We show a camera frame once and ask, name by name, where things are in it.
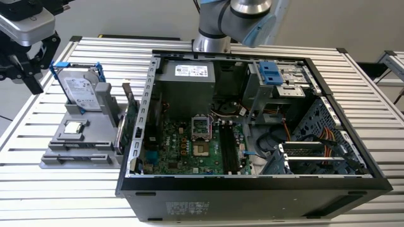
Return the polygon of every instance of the cable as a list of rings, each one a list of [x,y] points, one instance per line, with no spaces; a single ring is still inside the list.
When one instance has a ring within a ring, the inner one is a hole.
[[[393,102],[394,105],[395,105],[397,102],[399,101],[399,98],[401,98],[401,95],[398,95],[398,97],[395,98],[395,100],[394,100],[394,102]]]
[[[199,8],[199,5],[197,4],[197,0],[193,0],[193,4],[194,4],[195,10],[197,10],[197,13],[199,14],[201,8]]]
[[[233,113],[230,113],[230,114],[217,113],[217,112],[214,112],[214,110],[210,110],[210,112],[218,117],[237,117],[238,116],[238,115],[233,115]]]
[[[11,119],[9,119],[7,117],[3,117],[0,115],[0,118],[5,119],[5,120],[9,120],[11,122]]]
[[[378,82],[385,78],[385,76],[391,72],[391,70],[389,70],[387,73],[383,74],[383,76],[379,78],[379,80],[377,80],[377,82],[374,84],[378,84]]]

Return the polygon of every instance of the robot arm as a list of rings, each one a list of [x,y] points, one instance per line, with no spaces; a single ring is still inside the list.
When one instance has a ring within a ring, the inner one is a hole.
[[[69,9],[71,0],[0,0],[0,81],[23,83],[31,94],[42,93],[38,79],[55,53],[59,38],[54,16]],[[29,59],[30,45],[41,42]]]
[[[42,77],[59,38],[54,16],[67,10],[73,0],[0,0],[0,81],[23,83],[31,94],[42,93]],[[271,0],[201,0],[195,52],[229,52],[230,38],[249,47],[262,44],[274,24]],[[30,45],[41,42],[34,58]]]
[[[261,45],[275,21],[270,5],[271,0],[201,0],[193,51],[227,53],[230,38],[251,48]]]

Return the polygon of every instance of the aluminum table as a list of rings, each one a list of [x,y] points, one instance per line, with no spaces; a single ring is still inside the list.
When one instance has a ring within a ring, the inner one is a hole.
[[[67,43],[57,61],[103,66],[111,95],[125,102],[123,80],[139,99],[151,49],[190,51],[190,42],[82,38]],[[37,164],[62,115],[65,96],[50,74],[43,93],[30,96],[0,137],[0,226],[404,226],[404,116],[349,54],[334,48],[231,44],[231,52],[309,57],[349,121],[389,178],[393,191],[331,220],[282,222],[139,223],[123,199],[114,197],[118,170],[39,169]]]

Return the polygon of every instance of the white sticker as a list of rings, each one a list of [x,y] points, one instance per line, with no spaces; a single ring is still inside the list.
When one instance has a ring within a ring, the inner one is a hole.
[[[177,65],[175,76],[181,77],[207,77],[207,66]]]
[[[99,110],[90,82],[83,78],[65,78],[63,81],[77,106],[83,110]]]
[[[199,215],[206,214],[209,202],[165,202],[169,215]]]
[[[246,109],[245,109],[243,107],[241,107],[239,115],[243,116],[243,115],[245,115],[245,112],[246,112]]]

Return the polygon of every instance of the black cable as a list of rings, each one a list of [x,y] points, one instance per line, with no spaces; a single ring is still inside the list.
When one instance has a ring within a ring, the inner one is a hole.
[[[193,0],[193,4],[194,4],[195,10],[197,10],[197,13],[199,14],[201,8],[199,8],[199,5],[197,4],[197,0]]]
[[[394,105],[395,105],[397,102],[399,101],[399,98],[401,98],[401,95],[398,95],[398,97],[395,98],[395,100],[394,100],[394,102],[393,102]]]
[[[11,119],[9,119],[7,117],[0,115],[0,118],[3,118],[5,120],[9,120],[11,122]]]
[[[285,140],[279,139],[278,137],[275,137],[274,135],[271,135],[271,132],[275,130],[275,128],[279,128],[279,127],[282,127],[282,125],[273,125],[269,128],[269,130],[261,136],[258,136],[257,140],[254,141],[254,145],[257,147],[255,153],[257,153],[257,156],[259,158],[266,158],[266,155],[263,154],[263,152],[273,152],[274,151],[274,149],[263,149],[261,147],[259,141],[263,138],[269,137],[277,144],[282,143],[285,141]]]
[[[390,72],[391,72],[391,70],[389,70],[389,72],[383,74],[383,76],[379,78],[379,80],[377,80],[377,82],[374,84],[378,84],[378,82],[385,78],[386,75],[389,75]]]

